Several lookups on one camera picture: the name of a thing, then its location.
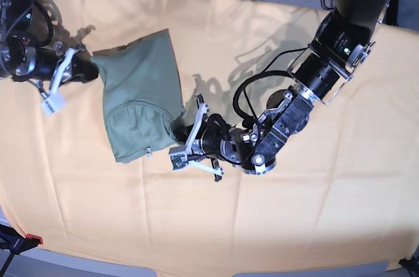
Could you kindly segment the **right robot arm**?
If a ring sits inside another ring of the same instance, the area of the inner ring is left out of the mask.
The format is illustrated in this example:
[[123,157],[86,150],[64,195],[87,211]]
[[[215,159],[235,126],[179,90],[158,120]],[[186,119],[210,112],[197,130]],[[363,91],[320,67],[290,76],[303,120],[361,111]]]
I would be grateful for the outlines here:
[[[45,20],[43,40],[29,32],[34,10]],[[38,0],[1,0],[1,78],[32,84],[45,99],[62,85],[98,78],[97,67],[82,57],[84,45],[64,46],[53,36],[52,19]]]

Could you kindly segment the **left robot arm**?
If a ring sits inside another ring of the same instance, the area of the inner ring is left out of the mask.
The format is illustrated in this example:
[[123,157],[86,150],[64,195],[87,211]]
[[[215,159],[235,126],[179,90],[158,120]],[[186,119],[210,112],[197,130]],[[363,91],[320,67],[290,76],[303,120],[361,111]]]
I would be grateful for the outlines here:
[[[287,70],[264,68],[246,79],[235,91],[232,106],[242,119],[242,127],[229,125],[224,118],[210,114],[198,95],[193,125],[175,132],[180,144],[170,149],[174,170],[189,166],[205,169],[223,178],[220,162],[241,168],[250,175],[263,175],[276,165],[276,155],[290,136],[307,125],[314,103],[330,104],[338,91],[352,79],[373,46],[373,35],[390,0],[334,0],[311,43],[298,49]],[[273,93],[265,110],[244,111],[240,98],[247,96],[250,84],[269,77],[289,77],[293,85]]]

